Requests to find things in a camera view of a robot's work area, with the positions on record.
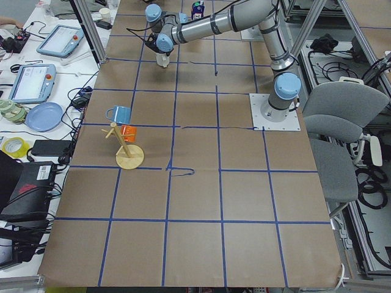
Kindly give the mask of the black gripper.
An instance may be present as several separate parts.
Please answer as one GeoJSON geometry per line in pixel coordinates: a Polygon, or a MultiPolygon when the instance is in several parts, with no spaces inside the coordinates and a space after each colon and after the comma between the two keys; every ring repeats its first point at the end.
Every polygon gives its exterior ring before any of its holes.
{"type": "Polygon", "coordinates": [[[153,32],[144,40],[145,45],[153,52],[159,52],[159,48],[156,44],[157,36],[153,32]]]}

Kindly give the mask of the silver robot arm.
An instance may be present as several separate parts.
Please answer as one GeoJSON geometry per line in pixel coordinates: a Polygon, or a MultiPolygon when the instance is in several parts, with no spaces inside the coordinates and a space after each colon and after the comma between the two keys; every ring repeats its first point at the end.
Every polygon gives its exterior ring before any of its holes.
{"type": "Polygon", "coordinates": [[[292,73],[295,63],[280,30],[279,8],[279,1],[233,1],[211,15],[190,20],[184,13],[163,11],[150,4],[145,17],[151,34],[144,43],[155,53],[169,56],[176,45],[258,26],[277,79],[292,73]]]}

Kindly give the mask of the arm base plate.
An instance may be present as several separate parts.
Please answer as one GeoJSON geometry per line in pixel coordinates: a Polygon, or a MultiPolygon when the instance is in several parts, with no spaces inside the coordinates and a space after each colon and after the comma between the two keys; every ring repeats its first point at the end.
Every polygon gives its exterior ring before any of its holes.
{"type": "Polygon", "coordinates": [[[264,42],[264,37],[259,30],[258,26],[250,27],[248,29],[242,30],[241,32],[242,41],[246,42],[264,42]]]}
{"type": "Polygon", "coordinates": [[[277,110],[269,104],[269,94],[250,93],[253,128],[258,131],[300,131],[294,102],[288,109],[277,110]]]}

